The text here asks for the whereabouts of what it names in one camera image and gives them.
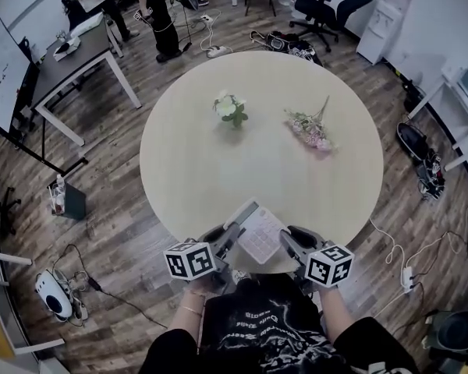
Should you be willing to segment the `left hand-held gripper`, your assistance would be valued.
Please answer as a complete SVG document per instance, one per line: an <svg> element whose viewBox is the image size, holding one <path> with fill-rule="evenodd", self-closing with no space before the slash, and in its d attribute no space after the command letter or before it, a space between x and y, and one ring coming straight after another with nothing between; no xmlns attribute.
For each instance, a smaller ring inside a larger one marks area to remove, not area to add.
<svg viewBox="0 0 468 374"><path fill-rule="evenodd" d="M239 233L237 223L230 224L227 230L220 225L197 240L188 238L166 249L163 254L170 276L193 281L211 275L215 287L227 287L230 273L226 257Z"/></svg>

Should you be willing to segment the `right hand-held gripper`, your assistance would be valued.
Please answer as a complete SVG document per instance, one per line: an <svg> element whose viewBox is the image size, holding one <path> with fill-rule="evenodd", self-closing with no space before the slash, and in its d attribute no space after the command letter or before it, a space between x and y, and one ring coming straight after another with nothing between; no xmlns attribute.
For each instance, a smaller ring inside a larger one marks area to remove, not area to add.
<svg viewBox="0 0 468 374"><path fill-rule="evenodd" d="M319 234L298 226L279 232L279 241L299 267L293 272L296 285L305 294L318 287L337 287L351 272L354 254L343 245L324 240Z"/></svg>

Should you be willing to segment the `white pink calculator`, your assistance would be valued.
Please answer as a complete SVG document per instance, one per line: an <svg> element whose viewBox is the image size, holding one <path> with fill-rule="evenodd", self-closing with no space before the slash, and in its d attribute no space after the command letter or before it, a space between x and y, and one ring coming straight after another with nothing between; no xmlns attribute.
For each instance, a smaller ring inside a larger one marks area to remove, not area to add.
<svg viewBox="0 0 468 374"><path fill-rule="evenodd" d="M257 263L265 264L281 247L280 233L289 229L255 199L246 201L223 225L239 226L237 242Z"/></svg>

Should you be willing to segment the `person's left forearm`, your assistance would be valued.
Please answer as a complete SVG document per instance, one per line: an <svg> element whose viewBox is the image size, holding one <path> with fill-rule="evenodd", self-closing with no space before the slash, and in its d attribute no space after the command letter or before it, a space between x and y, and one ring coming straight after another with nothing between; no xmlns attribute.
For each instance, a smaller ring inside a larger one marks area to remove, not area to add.
<svg viewBox="0 0 468 374"><path fill-rule="evenodd" d="M185 330L198 344L207 294L201 282L189 282L167 331Z"/></svg>

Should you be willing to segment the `person's right forearm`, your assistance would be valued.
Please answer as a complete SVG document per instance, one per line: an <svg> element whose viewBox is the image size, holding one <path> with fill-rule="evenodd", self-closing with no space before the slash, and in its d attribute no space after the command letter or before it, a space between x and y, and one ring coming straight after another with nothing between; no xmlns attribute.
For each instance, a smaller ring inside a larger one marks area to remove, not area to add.
<svg viewBox="0 0 468 374"><path fill-rule="evenodd" d="M318 293L328 339L334 344L338 337L355 323L355 320L347 309L337 287L319 287Z"/></svg>

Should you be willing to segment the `person's black printed shirt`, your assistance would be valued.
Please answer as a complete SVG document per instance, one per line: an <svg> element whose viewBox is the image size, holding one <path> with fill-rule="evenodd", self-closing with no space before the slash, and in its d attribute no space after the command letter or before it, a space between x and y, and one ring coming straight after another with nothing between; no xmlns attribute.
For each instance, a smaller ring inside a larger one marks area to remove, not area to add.
<svg viewBox="0 0 468 374"><path fill-rule="evenodd" d="M321 300L285 273L234 271L235 290L208 291L198 344L185 330L151 344L138 374L420 374L406 349L374 318L354 319L333 344Z"/></svg>

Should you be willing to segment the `pink dried flower bouquet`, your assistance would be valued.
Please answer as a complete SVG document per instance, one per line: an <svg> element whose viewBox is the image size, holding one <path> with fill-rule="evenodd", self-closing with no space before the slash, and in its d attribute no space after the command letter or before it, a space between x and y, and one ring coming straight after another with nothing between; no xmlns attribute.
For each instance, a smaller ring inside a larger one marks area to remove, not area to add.
<svg viewBox="0 0 468 374"><path fill-rule="evenodd" d="M287 116L285 123L297 139L306 146L325 153L331 153L335 149L335 144L329 139L328 130L324 125L324 113L329 97L325 98L323 106L314 115L284 110Z"/></svg>

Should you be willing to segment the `black bag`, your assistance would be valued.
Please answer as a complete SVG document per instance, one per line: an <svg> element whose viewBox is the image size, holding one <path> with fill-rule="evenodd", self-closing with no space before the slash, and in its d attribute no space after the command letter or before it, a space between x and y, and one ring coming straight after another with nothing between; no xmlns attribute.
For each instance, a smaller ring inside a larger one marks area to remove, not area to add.
<svg viewBox="0 0 468 374"><path fill-rule="evenodd" d="M422 161L427 157L427 137L417 127L401 122L396 127L396 135L402 148L413 159Z"/></svg>

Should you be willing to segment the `black round seat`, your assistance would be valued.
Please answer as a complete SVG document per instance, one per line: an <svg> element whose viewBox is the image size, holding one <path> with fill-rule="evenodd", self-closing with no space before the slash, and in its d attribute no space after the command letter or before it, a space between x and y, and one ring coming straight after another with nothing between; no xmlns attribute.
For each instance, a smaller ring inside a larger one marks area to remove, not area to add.
<svg viewBox="0 0 468 374"><path fill-rule="evenodd" d="M425 320L424 348L444 357L468 362L468 311L436 311Z"/></svg>

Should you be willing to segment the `white rounded floor device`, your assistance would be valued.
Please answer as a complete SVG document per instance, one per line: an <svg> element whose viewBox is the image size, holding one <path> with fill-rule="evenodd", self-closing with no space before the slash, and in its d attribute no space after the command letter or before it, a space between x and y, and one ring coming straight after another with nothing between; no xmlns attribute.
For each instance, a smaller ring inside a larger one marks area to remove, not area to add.
<svg viewBox="0 0 468 374"><path fill-rule="evenodd" d="M48 271L43 271L36 279L35 291L48 309L58 318L68 319L73 314L73 307L61 284Z"/></svg>

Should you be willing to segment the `pile of bags and gear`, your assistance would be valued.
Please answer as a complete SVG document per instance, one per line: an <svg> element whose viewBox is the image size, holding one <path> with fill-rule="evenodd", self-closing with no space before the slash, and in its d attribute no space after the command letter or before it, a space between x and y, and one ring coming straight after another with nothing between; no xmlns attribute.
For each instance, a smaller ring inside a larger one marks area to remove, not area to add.
<svg viewBox="0 0 468 374"><path fill-rule="evenodd" d="M279 31L261 34L254 30L250 32L250 40L252 43L257 43L268 51L293 55L323 66L314 47L296 34L283 34Z"/></svg>

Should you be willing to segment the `dark desk white legs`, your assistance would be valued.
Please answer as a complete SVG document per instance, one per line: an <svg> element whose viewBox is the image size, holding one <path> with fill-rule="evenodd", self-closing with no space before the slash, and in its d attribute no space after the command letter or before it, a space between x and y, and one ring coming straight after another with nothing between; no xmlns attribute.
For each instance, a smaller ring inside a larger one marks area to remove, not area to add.
<svg viewBox="0 0 468 374"><path fill-rule="evenodd" d="M108 63L122 88L132 101L133 106L135 108L142 107L139 98L111 53L111 50L115 49L120 58L123 56L117 40L104 20L96 27L81 34L79 47L73 53L58 61L54 58L56 48L57 45L53 44L48 49L44 61L40 65L31 109L36 111L76 145L83 146L85 144L84 139L52 114L45 105L62 91L64 87L82 76L99 62L105 61Z"/></svg>

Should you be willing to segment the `white box with black item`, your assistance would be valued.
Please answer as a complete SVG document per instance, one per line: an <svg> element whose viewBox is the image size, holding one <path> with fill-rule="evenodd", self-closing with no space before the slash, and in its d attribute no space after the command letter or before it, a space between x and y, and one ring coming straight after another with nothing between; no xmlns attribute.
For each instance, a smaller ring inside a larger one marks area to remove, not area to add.
<svg viewBox="0 0 468 374"><path fill-rule="evenodd" d="M54 59L59 62L60 60L64 59L66 56L71 55L74 51L78 49L81 44L81 40L79 37L74 37L69 41L65 42L61 46L59 46L53 53Z"/></svg>

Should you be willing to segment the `whiteboard on black stand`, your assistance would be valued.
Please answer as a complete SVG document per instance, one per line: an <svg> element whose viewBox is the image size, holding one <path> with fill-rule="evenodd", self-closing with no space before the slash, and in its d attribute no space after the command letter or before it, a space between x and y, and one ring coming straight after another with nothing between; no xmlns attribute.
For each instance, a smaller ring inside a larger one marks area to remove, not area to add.
<svg viewBox="0 0 468 374"><path fill-rule="evenodd" d="M66 176L80 165L87 164L88 160L81 157L66 169L58 168L48 161L43 154L33 152L11 134L18 93L27 77L27 73L33 67L33 62L21 51L0 17L0 135L36 161L41 162L58 174Z"/></svg>

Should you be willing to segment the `white shelf frame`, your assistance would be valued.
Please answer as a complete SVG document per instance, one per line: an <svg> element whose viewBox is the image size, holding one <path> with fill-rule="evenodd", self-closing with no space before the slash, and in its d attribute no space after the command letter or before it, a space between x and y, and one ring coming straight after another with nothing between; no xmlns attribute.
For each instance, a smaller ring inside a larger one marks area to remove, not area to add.
<svg viewBox="0 0 468 374"><path fill-rule="evenodd" d="M9 290L5 272L8 263L30 266L33 261L0 252L0 359L14 359L63 345L65 341L62 338L40 344L30 343Z"/></svg>

